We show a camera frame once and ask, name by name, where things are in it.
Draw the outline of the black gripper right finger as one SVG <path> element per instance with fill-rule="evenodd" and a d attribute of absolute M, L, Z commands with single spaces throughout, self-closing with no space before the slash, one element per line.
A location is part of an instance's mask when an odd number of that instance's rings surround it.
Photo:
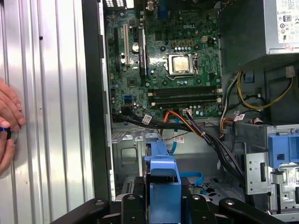
<path fill-rule="evenodd" d="M 218 204 L 206 195 L 192 193 L 186 177 L 182 182 L 183 224 L 279 224 L 280 220 L 235 198 L 223 198 Z"/>

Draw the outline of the person hand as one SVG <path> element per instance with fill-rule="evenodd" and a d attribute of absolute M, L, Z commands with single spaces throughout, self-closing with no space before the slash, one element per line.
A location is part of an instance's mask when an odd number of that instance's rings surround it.
<path fill-rule="evenodd" d="M 11 165 L 15 153 L 15 143 L 5 129 L 18 132 L 26 124 L 21 101 L 4 79 L 0 80 L 0 174 Z"/>

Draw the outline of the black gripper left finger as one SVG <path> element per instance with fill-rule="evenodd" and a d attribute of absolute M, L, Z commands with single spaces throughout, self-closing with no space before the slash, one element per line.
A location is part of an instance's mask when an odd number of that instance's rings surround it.
<path fill-rule="evenodd" d="M 145 185 L 143 177 L 136 177 L 123 185 L 124 194 L 114 202 L 102 198 L 91 199 L 71 210 L 53 224 L 145 224 Z"/>

